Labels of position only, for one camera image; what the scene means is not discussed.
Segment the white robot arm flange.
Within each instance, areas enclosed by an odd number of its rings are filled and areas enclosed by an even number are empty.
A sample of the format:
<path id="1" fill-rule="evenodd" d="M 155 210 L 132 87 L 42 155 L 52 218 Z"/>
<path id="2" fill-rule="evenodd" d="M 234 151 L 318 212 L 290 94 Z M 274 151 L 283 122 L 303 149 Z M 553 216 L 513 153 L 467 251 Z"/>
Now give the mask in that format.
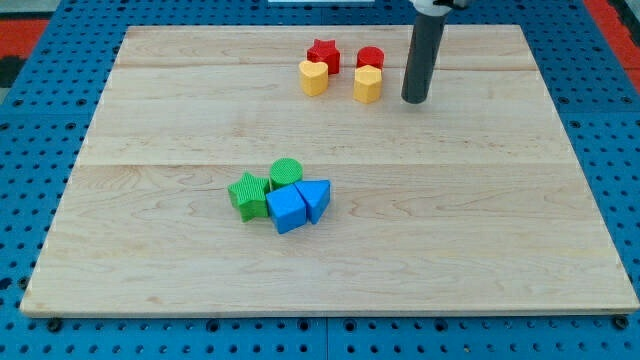
<path id="1" fill-rule="evenodd" d="M 410 0 L 415 10 L 423 15 L 442 17 L 452 10 L 465 10 L 474 0 Z"/>

